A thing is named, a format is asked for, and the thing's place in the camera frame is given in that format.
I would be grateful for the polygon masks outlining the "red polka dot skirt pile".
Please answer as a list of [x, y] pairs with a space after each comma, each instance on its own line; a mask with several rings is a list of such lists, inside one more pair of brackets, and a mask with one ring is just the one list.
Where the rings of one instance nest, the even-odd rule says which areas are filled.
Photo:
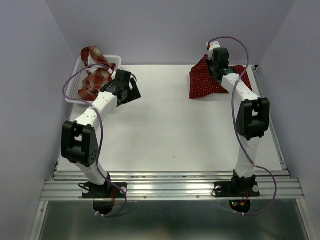
[[189, 72], [189, 99], [200, 99], [212, 94], [228, 94], [211, 75], [207, 60], [208, 55], [205, 54], [203, 58], [191, 68]]

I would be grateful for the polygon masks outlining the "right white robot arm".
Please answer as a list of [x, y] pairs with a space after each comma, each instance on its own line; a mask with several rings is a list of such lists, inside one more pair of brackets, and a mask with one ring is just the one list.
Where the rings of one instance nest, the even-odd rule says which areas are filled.
[[214, 42], [208, 47], [210, 75], [231, 94], [232, 121], [239, 153], [230, 181], [214, 183], [212, 195], [217, 198], [258, 197], [255, 167], [258, 146], [269, 129], [270, 101], [255, 94], [241, 79], [235, 68], [229, 66], [229, 51]]

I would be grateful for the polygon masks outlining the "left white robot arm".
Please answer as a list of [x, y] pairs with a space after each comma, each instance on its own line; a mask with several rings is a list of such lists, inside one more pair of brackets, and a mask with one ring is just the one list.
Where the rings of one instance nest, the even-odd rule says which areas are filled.
[[103, 130], [103, 120], [115, 108], [141, 98], [136, 76], [117, 70], [114, 79], [105, 84], [96, 99], [74, 121], [62, 125], [61, 156], [76, 165], [87, 178], [79, 184], [84, 199], [102, 199], [111, 195], [115, 186], [111, 176], [99, 163], [102, 140], [97, 130]]

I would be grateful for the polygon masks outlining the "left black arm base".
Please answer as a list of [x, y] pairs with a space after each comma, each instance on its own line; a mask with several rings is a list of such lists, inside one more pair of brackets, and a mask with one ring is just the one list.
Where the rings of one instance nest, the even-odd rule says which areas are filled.
[[91, 182], [79, 183], [83, 199], [124, 199], [124, 194], [111, 184], [96, 185]]

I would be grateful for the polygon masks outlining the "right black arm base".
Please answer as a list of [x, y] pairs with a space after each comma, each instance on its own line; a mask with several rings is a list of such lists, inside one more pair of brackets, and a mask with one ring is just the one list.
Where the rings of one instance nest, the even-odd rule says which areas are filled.
[[213, 186], [211, 195], [216, 198], [242, 198], [247, 195], [259, 197], [261, 195], [256, 181], [241, 186], [235, 186], [230, 181], [218, 181], [214, 182]]

